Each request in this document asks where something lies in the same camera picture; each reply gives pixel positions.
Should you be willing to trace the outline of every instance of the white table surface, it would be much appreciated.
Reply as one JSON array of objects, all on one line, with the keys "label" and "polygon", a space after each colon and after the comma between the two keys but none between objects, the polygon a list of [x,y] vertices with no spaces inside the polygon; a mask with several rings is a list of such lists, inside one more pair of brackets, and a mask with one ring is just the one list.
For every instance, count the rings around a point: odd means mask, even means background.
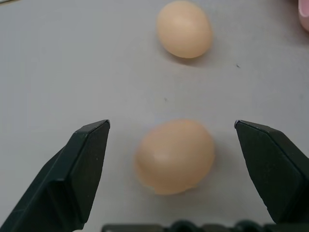
[{"label": "white table surface", "polygon": [[[0,6],[0,224],[40,168],[81,126],[110,119],[102,178],[85,232],[105,223],[177,219],[271,222],[234,121],[283,131],[309,154],[309,34],[293,0],[196,0],[214,44],[185,62],[158,44],[169,0],[20,0]],[[140,186],[142,136],[175,118],[201,121],[216,161],[200,186],[161,197]]]}]

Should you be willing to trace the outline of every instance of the egg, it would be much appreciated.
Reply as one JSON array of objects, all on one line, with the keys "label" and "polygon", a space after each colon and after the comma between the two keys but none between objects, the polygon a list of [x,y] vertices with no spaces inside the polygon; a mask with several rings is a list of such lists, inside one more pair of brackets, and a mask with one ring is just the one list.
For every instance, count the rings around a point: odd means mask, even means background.
[{"label": "egg", "polygon": [[134,158],[140,182],[156,194],[170,195],[197,186],[211,169],[214,143],[207,130],[189,119],[152,129]]},{"label": "egg", "polygon": [[189,1],[174,1],[161,10],[157,35],[167,51],[182,58],[199,57],[212,44],[212,29],[206,14]]}]

